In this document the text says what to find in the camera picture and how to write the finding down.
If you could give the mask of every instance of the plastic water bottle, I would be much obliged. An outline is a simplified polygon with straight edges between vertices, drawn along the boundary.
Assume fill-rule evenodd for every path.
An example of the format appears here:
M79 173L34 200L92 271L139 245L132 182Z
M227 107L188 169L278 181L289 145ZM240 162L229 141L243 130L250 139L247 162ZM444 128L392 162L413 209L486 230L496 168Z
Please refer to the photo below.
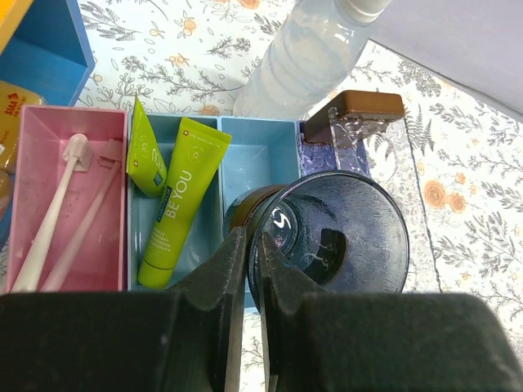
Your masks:
M343 82L391 0L297 0L234 116L297 120Z

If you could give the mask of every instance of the blue box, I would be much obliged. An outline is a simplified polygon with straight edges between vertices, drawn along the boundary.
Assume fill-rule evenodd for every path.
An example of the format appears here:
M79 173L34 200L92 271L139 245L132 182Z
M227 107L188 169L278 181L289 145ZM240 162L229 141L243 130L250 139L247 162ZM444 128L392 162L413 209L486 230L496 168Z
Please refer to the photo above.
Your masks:
M0 54L0 80L73 106L95 62L77 0L34 0Z
M181 117L148 114L165 164L169 166ZM232 142L221 161L191 226L186 244L171 282L184 278L204 263L223 240L222 226L227 208L244 192L265 185L290 184L301 176L297 150L297 124L249 118L191 119L232 135ZM137 282L138 268L160 200L147 198L131 181L127 188L127 288L144 289ZM245 307L254 306L245 285Z

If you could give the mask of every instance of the tube cap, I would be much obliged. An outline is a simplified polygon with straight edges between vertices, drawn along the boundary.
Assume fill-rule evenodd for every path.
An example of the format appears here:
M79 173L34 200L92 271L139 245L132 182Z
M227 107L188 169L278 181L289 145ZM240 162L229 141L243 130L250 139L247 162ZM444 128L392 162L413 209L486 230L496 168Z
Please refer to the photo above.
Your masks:
M151 264L143 261L138 272L138 282L148 288L165 288L172 277L174 269L154 268Z
M378 18L392 0L346 0L346 10L359 22L370 23Z

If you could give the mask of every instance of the pink toothbrush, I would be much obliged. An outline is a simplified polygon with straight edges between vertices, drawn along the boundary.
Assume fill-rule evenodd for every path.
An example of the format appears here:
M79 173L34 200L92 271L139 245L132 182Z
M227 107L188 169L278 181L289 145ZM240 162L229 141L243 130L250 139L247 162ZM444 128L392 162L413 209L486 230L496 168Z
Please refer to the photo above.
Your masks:
M122 166L122 142L117 140L109 140L104 146L103 150L98 157L98 163L101 166L111 167L109 175L105 178L104 184L101 186L98 194L92 202L87 214L82 219L80 226L77 228L73 237L67 244L64 252L61 254L55 266L51 270L51 273L47 277L40 291L42 292L57 292L62 287L62 284L71 269L71 265L74 259L78 255L78 251L83 244L83 240L87 235L87 232L91 228L91 224L94 221L100 205L104 201L105 196L109 187L113 183L113 179L116 174L120 171Z

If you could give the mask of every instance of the white toothbrush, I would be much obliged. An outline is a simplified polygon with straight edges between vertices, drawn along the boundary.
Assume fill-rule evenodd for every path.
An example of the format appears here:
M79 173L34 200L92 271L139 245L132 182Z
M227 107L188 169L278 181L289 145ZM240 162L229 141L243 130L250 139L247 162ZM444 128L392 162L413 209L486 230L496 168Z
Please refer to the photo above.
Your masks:
M64 174L58 184L55 195L43 217L42 224L38 229L31 248L25 257L22 269L18 273L11 292L34 292L38 287L38 281L42 274L52 236L55 232L56 222L60 214L61 205L64 201L65 192L73 172L86 172L91 165L92 147L83 134L73 135L65 147L62 158L67 161Z

